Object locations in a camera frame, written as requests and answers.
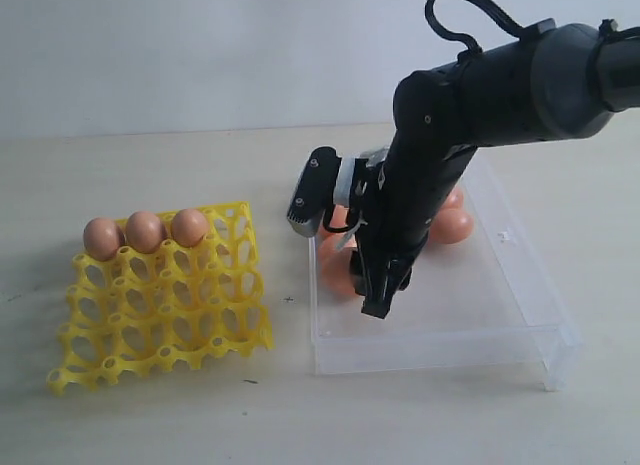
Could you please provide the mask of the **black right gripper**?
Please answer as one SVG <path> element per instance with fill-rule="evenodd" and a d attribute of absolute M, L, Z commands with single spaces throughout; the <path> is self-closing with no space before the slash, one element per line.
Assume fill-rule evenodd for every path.
<path fill-rule="evenodd" d="M 408 285 L 436 213 L 474 154 L 473 149 L 379 149 L 349 161 L 349 223 L 360 220 L 349 277 L 354 293 L 365 296 L 363 314 L 386 318 L 394 295 Z"/>

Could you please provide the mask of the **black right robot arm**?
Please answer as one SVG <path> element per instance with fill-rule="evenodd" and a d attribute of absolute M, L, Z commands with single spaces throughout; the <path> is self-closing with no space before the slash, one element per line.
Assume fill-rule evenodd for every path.
<path fill-rule="evenodd" d="M 404 78 L 393 97 L 393 140 L 360 171 L 353 200 L 350 271 L 363 312 L 389 313 L 478 149 L 589 138 L 638 104 L 639 31 L 610 20 L 539 23 L 513 43 Z"/>

